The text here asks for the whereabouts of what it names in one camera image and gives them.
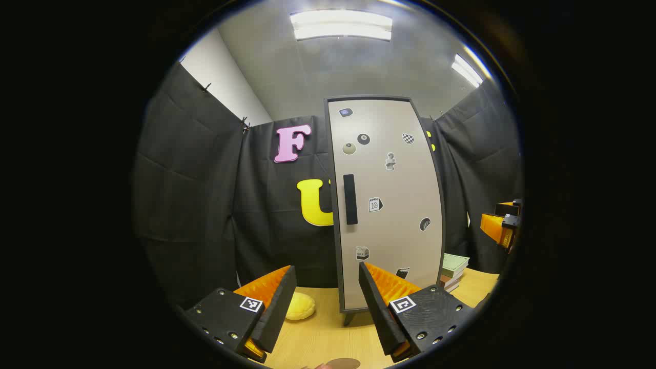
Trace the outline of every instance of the wooden table surface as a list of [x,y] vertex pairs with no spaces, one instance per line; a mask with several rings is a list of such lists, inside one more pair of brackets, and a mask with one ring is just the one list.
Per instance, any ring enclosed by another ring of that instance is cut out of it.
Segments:
[[[475,307],[490,292],[498,274],[465,269],[460,286],[451,293],[470,307]],[[297,292],[311,296],[316,303],[312,316],[304,320],[286,320],[274,352],[267,354],[264,365],[273,369],[314,369],[335,358],[354,358],[358,369],[381,369],[393,365],[382,353],[376,327],[369,313],[357,314],[349,327],[339,313],[336,288],[297,287]]]

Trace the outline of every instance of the chess piece sticker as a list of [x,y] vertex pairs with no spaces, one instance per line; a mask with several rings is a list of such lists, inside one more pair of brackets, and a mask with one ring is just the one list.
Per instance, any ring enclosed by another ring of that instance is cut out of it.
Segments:
[[393,171],[395,165],[396,165],[396,158],[394,157],[394,153],[388,152],[387,159],[385,159],[385,169],[389,171]]

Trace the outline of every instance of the yellow sticker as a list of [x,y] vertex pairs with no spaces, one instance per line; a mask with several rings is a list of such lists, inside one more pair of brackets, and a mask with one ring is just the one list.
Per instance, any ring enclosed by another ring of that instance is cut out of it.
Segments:
[[306,179],[296,185],[296,188],[300,190],[300,209],[303,218],[311,225],[318,227],[333,225],[333,213],[324,213],[319,207],[319,188],[321,186],[323,186],[321,179]]

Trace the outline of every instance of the cabinet door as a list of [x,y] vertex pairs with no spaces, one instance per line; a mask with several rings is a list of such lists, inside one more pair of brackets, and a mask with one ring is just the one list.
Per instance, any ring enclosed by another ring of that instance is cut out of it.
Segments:
[[421,288],[435,284],[443,255],[440,188],[410,100],[327,99],[326,107],[343,310],[367,307],[358,283],[360,261]]

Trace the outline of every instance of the ceiling light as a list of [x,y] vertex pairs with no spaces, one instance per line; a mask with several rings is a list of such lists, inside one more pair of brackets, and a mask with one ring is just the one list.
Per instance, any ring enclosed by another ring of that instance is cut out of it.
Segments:
[[469,74],[469,73],[468,73],[468,72],[467,72],[467,71],[466,71],[466,70],[465,70],[460,64],[454,62],[454,63],[451,65],[451,67],[452,67],[456,72],[460,73],[460,75],[461,75],[462,77],[464,77],[467,81],[469,81],[469,83],[471,83],[472,86],[474,86],[474,88],[480,86],[480,83],[478,83],[478,82],[474,79],[474,77],[471,76],[471,75],[470,75],[470,74]]
[[462,77],[464,77],[469,83],[471,83],[474,88],[480,86],[481,83],[483,83],[483,79],[474,71],[471,65],[467,64],[464,59],[456,54],[455,55],[455,61],[451,65],[451,67]]
[[363,11],[321,10],[289,16],[297,40],[327,36],[359,36],[389,41],[392,19]]
[[474,52],[472,51],[472,49],[470,49],[470,48],[468,48],[467,46],[465,46],[465,47],[464,47],[464,50],[467,52],[467,54],[469,54],[469,56],[470,56],[472,59],[474,59],[474,62],[478,65],[478,67],[481,68],[481,70],[483,71],[483,74],[485,74],[485,78],[491,78],[491,77],[490,77],[490,72],[489,72],[489,71],[487,70],[487,68],[485,67],[485,64],[483,64],[483,62],[478,58],[478,56],[476,56],[476,54],[474,54]]

